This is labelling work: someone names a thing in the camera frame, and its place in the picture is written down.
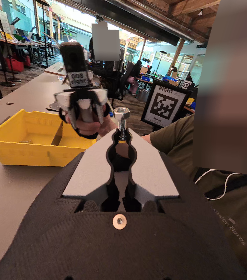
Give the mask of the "person in olive shirt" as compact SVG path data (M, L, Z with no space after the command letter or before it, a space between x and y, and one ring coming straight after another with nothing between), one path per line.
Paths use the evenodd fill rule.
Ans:
M194 114L150 134L151 144L164 152L197 184L223 226L226 238L247 271L247 175L195 167L192 163Z

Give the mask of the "silver ventilation duct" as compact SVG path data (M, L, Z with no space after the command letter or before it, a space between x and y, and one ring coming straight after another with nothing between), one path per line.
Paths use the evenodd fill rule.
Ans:
M195 39L192 36L187 35L185 32L178 30L176 27L170 26L168 23L165 23L164 21L158 19L157 17L154 17L153 15L149 14L146 11L143 11L142 9L139 9L138 7L134 7L131 4L127 4L123 1L118 0L107 0L108 3L115 5L116 7L131 13L132 15L145 20L146 22L152 24L153 26L159 27L160 29L171 33L181 39L184 39L187 42L193 43Z

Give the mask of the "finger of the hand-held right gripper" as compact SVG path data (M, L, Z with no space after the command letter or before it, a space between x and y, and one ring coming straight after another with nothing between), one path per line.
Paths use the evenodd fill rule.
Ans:
M106 89L93 89L92 90L92 102L96 110L100 124L104 121L104 110L103 106L107 103L108 96Z
M74 130L77 129L76 127L76 119L78 118L78 109L76 109L76 105L73 101L71 101L71 94L73 92L58 92L54 93L54 98L56 104L59 107L59 116L60 118L66 122L65 115L70 120L70 124Z

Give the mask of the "black light stand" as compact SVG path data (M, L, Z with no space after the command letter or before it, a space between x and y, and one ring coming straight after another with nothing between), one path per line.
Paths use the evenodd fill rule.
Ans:
M3 30L4 29L3 29L2 21L0 19L0 32L2 32ZM4 78L5 78L5 81L0 82L0 85L6 86L6 87L14 87L15 83L21 82L20 79L15 78L13 70L11 70L13 76L11 78L7 78L7 75L6 75L7 65L5 62L5 58L3 56L3 49L2 49L1 43L0 43L0 63L1 63L1 68L2 68L2 71L4 74Z

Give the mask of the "person's right hand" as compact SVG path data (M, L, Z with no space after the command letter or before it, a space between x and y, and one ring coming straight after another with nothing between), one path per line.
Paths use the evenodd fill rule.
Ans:
M100 137L104 137L110 131L118 128L118 124L114 123L110 116L106 116L103 119L103 124L99 123L97 115L92 113L92 116L93 122L84 122L81 116L76 120L75 125L79 129L80 134L89 136L98 133Z

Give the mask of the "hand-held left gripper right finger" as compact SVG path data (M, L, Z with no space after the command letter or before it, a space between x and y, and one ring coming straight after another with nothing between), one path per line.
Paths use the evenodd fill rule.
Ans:
M179 192L160 152L133 130L127 132L128 156L131 161L125 189L125 211L141 211L153 201L179 198Z

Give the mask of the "red tool case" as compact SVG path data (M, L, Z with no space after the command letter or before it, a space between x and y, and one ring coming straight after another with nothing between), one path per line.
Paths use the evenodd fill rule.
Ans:
M15 53L9 58L5 58L6 65L11 70L11 63L14 72L23 72L25 68L31 68L29 55L17 56Z

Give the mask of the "yellow plastic bin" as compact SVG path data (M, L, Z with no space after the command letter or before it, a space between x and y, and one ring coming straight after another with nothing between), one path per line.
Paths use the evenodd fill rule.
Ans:
M19 143L22 140L33 144ZM0 125L0 162L64 167L95 143L77 135L57 114L20 110Z

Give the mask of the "silver hex bolt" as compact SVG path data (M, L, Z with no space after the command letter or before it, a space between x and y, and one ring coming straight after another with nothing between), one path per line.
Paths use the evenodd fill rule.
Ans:
M118 143L124 144L127 140L127 124L125 119L118 120Z

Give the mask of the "silver hex nut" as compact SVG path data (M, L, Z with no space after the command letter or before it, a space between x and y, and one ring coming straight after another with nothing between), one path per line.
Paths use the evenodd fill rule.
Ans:
M114 117L116 120L126 120L130 117L130 110L126 107L117 107L114 109Z

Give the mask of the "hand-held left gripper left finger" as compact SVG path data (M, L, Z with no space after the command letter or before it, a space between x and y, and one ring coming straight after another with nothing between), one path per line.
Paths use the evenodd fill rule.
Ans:
M118 129L113 129L88 148L73 172L63 197L93 200L102 211L118 210L118 188L113 162Z

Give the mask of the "grey metal container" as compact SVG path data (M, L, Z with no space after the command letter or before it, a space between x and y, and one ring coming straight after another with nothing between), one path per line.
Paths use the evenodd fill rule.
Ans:
M149 93L149 90L140 89L137 97L138 101L146 103L149 97Z

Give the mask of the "black framed marker sign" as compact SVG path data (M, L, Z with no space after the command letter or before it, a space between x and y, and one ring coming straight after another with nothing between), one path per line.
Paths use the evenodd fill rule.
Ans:
M191 91L155 80L152 83L141 121L155 128L164 128L178 120Z

